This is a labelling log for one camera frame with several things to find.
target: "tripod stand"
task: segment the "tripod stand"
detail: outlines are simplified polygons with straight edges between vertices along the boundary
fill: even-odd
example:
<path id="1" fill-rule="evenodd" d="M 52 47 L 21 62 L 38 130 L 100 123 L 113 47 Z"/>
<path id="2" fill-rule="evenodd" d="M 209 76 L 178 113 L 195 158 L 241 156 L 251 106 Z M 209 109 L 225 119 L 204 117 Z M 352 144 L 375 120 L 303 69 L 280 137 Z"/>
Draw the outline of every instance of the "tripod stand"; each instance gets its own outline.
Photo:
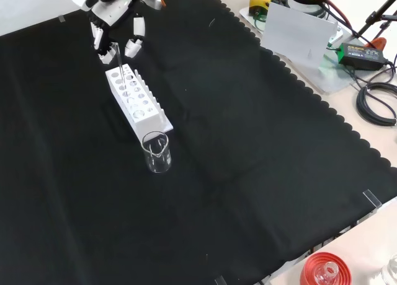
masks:
<path id="1" fill-rule="evenodd" d="M 381 24 L 380 28 L 381 30 L 379 33 L 376 35 L 376 38 L 378 38 L 391 24 L 392 21 L 397 21 L 397 11 L 393 15 L 384 15 L 386 10 L 393 5 L 394 2 L 397 0 L 387 0 L 384 5 L 382 5 L 381 8 L 379 8 L 378 11 L 374 11 L 371 13 L 371 15 L 366 19 L 364 27 L 361 28 L 359 31 L 359 35 L 363 35 L 365 31 L 368 30 L 369 27 L 371 27 L 374 23 L 379 22 L 381 20 L 386 20 L 387 22 Z"/>

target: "power adapter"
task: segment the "power adapter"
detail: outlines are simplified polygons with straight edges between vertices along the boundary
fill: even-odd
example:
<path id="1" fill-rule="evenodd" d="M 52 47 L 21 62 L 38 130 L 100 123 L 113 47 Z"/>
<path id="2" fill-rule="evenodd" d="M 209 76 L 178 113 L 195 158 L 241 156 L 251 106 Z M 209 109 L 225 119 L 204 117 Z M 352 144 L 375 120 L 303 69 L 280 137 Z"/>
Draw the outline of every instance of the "power adapter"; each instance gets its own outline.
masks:
<path id="1" fill-rule="evenodd" d="M 337 59 L 339 64 L 352 66 L 356 70 L 379 70 L 387 62 L 382 51 L 349 43 L 340 45 Z"/>

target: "test tube rack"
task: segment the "test tube rack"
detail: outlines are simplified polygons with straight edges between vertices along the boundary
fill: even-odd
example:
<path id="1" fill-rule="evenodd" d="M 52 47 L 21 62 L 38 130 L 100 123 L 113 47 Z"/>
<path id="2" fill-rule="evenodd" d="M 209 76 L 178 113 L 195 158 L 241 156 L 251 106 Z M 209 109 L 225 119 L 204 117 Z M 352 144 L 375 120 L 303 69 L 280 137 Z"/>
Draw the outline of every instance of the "test tube rack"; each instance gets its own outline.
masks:
<path id="1" fill-rule="evenodd" d="M 168 132 L 173 129 L 160 103 L 153 96 L 145 81 L 133 72 L 129 65 L 123 65 L 125 84 L 120 68 L 106 71 L 110 89 L 120 105 L 125 117 L 134 130 L 137 138 L 142 138 L 152 132 Z"/>

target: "robotic arm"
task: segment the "robotic arm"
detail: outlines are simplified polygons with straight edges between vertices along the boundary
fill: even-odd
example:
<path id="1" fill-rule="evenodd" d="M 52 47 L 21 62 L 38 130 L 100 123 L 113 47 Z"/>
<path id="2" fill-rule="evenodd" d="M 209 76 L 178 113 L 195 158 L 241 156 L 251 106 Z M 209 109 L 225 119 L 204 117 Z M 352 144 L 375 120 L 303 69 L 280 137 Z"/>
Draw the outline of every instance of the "robotic arm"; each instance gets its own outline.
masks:
<path id="1" fill-rule="evenodd" d="M 94 48 L 104 64 L 109 64 L 116 55 L 115 43 L 110 42 L 109 32 L 126 19 L 133 11 L 134 3 L 139 0 L 72 0 L 86 11 L 91 21 Z M 153 9 L 161 9 L 162 0 L 140 0 Z M 134 36 L 125 47 L 125 55 L 134 58 L 142 47 L 145 37 L 145 19 L 135 15 Z"/>

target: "black cloth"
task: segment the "black cloth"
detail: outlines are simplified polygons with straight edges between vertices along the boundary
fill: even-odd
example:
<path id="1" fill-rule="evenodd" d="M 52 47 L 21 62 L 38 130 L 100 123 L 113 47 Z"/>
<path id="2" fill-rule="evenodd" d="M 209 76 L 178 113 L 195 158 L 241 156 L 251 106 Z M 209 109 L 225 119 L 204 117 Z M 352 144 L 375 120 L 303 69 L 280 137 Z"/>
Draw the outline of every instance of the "black cloth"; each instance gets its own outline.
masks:
<path id="1" fill-rule="evenodd" d="M 0 283 L 253 284 L 397 195 L 396 170 L 217 0 L 145 6 L 146 168 L 83 12 L 0 37 Z M 132 19 L 112 32 L 132 36 Z"/>

